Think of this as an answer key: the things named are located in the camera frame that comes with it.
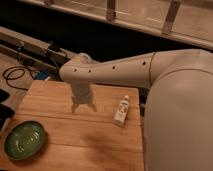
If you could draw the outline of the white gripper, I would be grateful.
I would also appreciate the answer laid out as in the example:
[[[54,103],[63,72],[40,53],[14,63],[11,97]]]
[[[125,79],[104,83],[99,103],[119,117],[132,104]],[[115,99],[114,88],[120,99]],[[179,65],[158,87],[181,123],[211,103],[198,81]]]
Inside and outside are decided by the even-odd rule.
[[[73,104],[71,105],[72,113],[75,113],[79,104],[88,104],[94,112],[97,112],[96,105],[91,102],[91,88],[89,84],[76,83],[71,85]]]

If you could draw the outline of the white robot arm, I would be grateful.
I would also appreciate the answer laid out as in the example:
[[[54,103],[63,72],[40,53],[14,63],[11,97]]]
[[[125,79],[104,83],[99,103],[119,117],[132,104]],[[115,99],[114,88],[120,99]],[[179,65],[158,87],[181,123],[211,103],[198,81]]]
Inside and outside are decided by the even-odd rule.
[[[213,53],[202,49],[152,52],[96,62],[80,53],[60,68],[73,108],[93,104],[90,86],[147,88],[146,171],[213,171]]]

